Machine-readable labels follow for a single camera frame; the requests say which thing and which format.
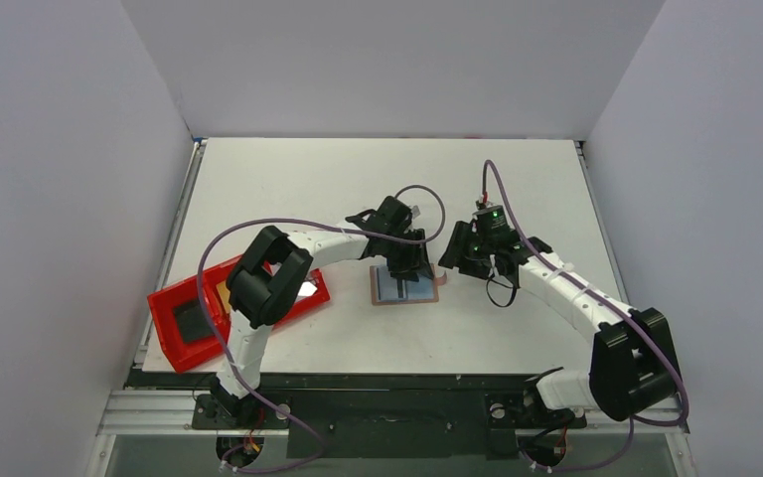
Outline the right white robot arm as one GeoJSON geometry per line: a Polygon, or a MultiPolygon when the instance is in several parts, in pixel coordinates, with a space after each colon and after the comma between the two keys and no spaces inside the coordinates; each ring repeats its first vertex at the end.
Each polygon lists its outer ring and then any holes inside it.
{"type": "Polygon", "coordinates": [[[514,292],[537,297],[589,343],[587,370],[536,379],[545,407],[594,407],[623,421],[681,389],[667,318],[597,289],[546,242],[512,229],[502,206],[482,207],[470,220],[456,222],[439,264],[485,281],[506,278],[514,292]]]}

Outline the red three-compartment bin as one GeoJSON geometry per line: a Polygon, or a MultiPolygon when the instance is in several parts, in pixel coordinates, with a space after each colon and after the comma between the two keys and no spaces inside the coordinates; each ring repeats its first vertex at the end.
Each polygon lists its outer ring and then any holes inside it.
{"type": "MultiPolygon", "coordinates": [[[[204,271],[205,297],[210,316],[223,337],[229,335],[229,289],[226,281],[236,256],[204,271]]],[[[322,308],[331,299],[322,272],[314,269],[301,286],[289,313],[273,329],[280,330],[322,308]]],[[[198,300],[194,276],[147,296],[159,347],[171,369],[186,373],[218,357],[222,351],[198,300]]]]}

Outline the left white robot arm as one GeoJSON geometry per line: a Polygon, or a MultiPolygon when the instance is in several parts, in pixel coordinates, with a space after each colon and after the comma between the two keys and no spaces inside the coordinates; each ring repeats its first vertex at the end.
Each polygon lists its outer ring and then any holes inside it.
{"type": "Polygon", "coordinates": [[[248,414],[272,328],[289,314],[311,271],[382,257],[395,278],[433,278],[426,249],[432,237],[413,220],[412,207],[387,196],[377,208],[333,226],[305,221],[303,231],[285,232],[284,219],[258,221],[260,231],[226,279],[229,334],[221,340],[224,359],[211,385],[219,405],[234,417],[248,414]]]}

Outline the tan leather card holder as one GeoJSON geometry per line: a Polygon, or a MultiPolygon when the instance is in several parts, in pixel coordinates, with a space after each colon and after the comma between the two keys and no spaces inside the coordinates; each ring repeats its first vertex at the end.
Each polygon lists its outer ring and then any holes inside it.
{"type": "Polygon", "coordinates": [[[385,265],[370,267],[371,302],[374,306],[435,303],[439,288],[446,284],[447,274],[434,278],[418,275],[416,281],[393,278],[385,265]]]}

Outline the silver mirrored card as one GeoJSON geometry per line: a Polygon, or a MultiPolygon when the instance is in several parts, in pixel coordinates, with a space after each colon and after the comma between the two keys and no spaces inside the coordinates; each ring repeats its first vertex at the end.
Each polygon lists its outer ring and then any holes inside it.
{"type": "Polygon", "coordinates": [[[310,298],[314,296],[318,291],[318,285],[317,281],[313,279],[312,277],[309,277],[307,280],[305,280],[299,290],[297,297],[295,298],[296,303],[300,303],[301,301],[310,298]]]}

